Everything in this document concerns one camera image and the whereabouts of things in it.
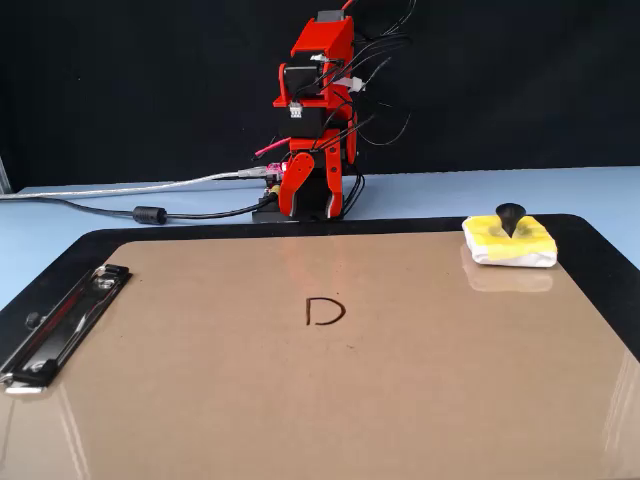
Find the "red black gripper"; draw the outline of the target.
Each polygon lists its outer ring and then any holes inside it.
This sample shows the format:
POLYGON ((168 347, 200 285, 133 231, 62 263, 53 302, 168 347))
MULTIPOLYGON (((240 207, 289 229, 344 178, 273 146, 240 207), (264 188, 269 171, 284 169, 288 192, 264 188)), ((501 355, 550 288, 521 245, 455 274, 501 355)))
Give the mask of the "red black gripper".
POLYGON ((356 159, 356 134, 349 128, 329 128, 319 137, 293 137, 289 141, 287 168, 280 184, 279 208, 286 216, 295 213, 296 195, 315 168, 326 167, 330 191, 326 214, 337 218, 342 211, 342 165, 351 166, 356 159))

